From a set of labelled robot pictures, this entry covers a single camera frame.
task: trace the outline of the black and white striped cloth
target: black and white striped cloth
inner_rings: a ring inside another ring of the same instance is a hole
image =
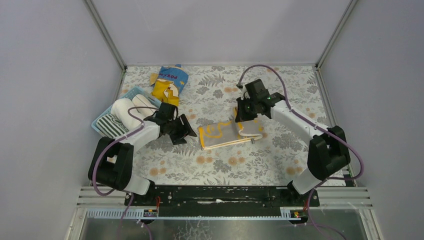
[[[121,120],[112,114],[102,116],[97,120],[95,125],[106,137],[111,139],[128,133],[128,129]]]

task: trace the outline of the gray wall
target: gray wall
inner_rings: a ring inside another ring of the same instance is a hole
[[[315,63],[349,0],[94,0],[129,65]]]
[[[359,1],[322,68],[389,240],[424,238],[423,12],[422,0]]]
[[[0,238],[63,239],[120,70],[82,0],[1,0],[0,36]]]

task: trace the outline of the white towel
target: white towel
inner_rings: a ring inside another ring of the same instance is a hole
[[[121,98],[116,100],[113,103],[112,108],[110,109],[110,113],[115,115],[119,120],[121,120],[123,125],[130,131],[141,124],[139,120],[133,118],[128,114],[128,109],[132,107],[135,107],[135,105],[130,99]],[[145,118],[141,113],[139,113],[135,109],[131,110],[131,114],[142,120]]]
[[[141,94],[135,95],[135,97],[132,99],[132,103],[136,107],[150,107],[150,108],[156,108],[145,96]],[[148,116],[151,116],[155,113],[154,109],[150,108],[138,108],[138,112],[141,113],[145,118]]]

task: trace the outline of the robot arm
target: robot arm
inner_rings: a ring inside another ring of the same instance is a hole
[[[140,130],[141,126],[133,129],[126,134],[128,137],[119,142],[102,137],[98,141],[88,178],[93,180],[96,162],[100,161],[96,170],[97,183],[119,191],[145,195],[151,181],[132,173],[134,152],[162,135],[169,135],[174,145],[187,143],[184,140],[186,136],[197,137],[184,114],[174,117],[176,110],[176,106],[163,102],[159,110],[144,119],[144,123],[141,123],[144,126],[142,130]],[[113,144],[112,147],[102,155],[104,149],[111,144]]]
[[[296,116],[284,100],[285,97],[278,92],[269,94],[260,79],[255,80],[245,85],[243,99],[237,98],[235,121],[244,122],[253,120],[258,114],[266,115],[287,126],[308,145],[307,169],[287,185],[296,197],[309,192],[320,182],[347,166],[351,159],[347,147],[316,129],[317,126],[328,129],[329,132],[346,141],[345,133],[339,126],[329,128],[310,119],[295,108],[291,108],[315,124],[315,126],[311,126]]]

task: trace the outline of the plastic basket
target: plastic basket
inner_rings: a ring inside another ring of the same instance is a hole
[[[153,104],[154,106],[158,107],[161,105],[161,101],[159,101],[157,98],[155,98],[154,96],[152,96],[150,93],[147,93],[145,90],[143,90],[143,88],[139,87],[139,86],[135,86],[133,87],[131,90],[129,90],[127,93],[125,93],[125,95],[123,95],[122,97],[120,97],[120,99],[126,98],[126,99],[133,99],[136,95],[141,94],[143,96],[145,96],[150,102],[151,104]],[[91,127],[98,132],[101,136],[104,136],[102,131],[100,131],[100,129],[97,128],[96,123],[97,120],[99,120],[99,118],[103,117],[106,114],[110,114],[111,113],[111,108],[112,105],[110,107],[108,107],[106,109],[106,111],[104,111],[100,116],[98,116],[92,123],[91,123]]]

